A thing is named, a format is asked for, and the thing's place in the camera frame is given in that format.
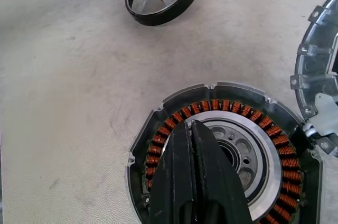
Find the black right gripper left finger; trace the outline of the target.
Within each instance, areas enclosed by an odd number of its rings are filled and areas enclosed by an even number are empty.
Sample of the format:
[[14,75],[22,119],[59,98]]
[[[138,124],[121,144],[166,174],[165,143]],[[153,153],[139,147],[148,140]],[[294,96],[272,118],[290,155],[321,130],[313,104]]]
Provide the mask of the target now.
[[171,132],[152,178],[149,223],[195,223],[196,185],[189,126]]

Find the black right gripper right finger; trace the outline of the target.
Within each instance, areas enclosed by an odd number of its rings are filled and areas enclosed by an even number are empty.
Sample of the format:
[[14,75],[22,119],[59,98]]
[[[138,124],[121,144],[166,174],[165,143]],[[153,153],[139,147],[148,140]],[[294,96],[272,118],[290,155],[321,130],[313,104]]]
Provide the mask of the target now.
[[241,181],[213,132],[191,123],[198,223],[251,223]]

